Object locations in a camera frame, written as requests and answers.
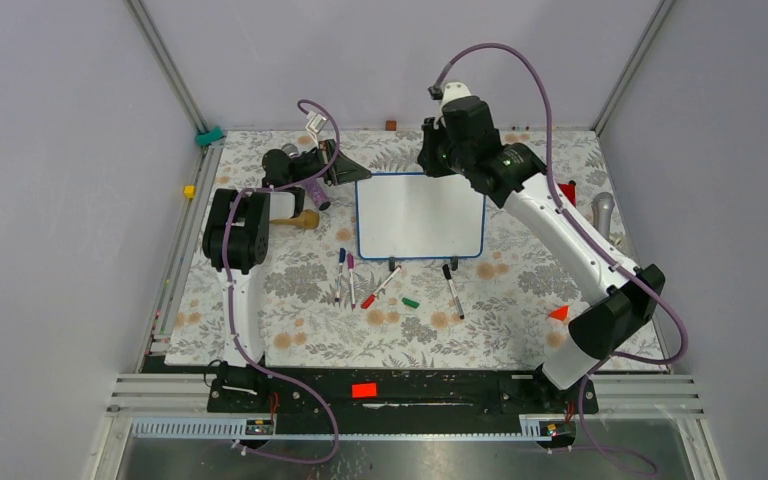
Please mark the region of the blue framed whiteboard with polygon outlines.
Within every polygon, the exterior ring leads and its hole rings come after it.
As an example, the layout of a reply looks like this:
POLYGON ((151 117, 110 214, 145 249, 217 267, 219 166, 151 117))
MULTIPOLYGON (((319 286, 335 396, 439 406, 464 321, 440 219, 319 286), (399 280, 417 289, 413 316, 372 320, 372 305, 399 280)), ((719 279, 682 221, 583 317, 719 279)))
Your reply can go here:
POLYGON ((364 260, 476 258, 484 250, 486 197, 462 176, 378 173, 355 184, 364 260))

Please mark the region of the green marker cap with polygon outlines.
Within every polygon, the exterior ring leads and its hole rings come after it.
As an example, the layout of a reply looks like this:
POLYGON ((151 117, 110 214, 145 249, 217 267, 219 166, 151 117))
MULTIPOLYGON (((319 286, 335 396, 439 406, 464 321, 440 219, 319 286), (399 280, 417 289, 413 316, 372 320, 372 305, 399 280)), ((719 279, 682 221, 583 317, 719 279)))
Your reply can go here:
POLYGON ((401 299, 401 301, 402 301, 403 305, 405 305, 405 306, 407 306, 407 307, 409 307, 411 309, 418 309, 419 306, 420 306, 420 303, 418 301, 415 301, 415 300, 412 300, 412 299, 409 299, 409 298, 406 298, 406 297, 403 297, 401 299))

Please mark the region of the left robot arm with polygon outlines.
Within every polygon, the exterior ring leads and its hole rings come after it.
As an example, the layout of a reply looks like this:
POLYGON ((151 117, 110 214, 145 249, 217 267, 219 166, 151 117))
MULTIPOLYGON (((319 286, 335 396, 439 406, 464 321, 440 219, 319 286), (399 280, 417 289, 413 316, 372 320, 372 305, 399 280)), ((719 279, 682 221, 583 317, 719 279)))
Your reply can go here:
POLYGON ((215 191, 201 249, 216 270, 222 289, 225 347, 219 365, 264 369, 265 342, 260 333, 259 266, 268 253, 270 227, 292 225, 311 230, 331 200, 326 186, 355 183, 372 172, 338 150, 334 139, 300 152, 292 144, 267 151, 261 160, 262 186, 215 191))

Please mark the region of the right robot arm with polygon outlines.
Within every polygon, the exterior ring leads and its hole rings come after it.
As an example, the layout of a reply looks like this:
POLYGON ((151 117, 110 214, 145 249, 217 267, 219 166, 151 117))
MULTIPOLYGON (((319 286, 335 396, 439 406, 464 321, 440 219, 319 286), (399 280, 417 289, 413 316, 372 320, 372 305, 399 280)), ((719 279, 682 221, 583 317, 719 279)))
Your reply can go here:
POLYGON ((573 385, 652 319, 665 284, 655 265, 616 251, 550 180, 544 161, 522 143, 505 144, 488 104, 469 93, 435 92, 439 110, 423 121, 417 162, 432 178, 460 174, 476 192, 521 221, 567 270, 587 302, 569 337, 539 367, 535 402, 557 412, 573 385))

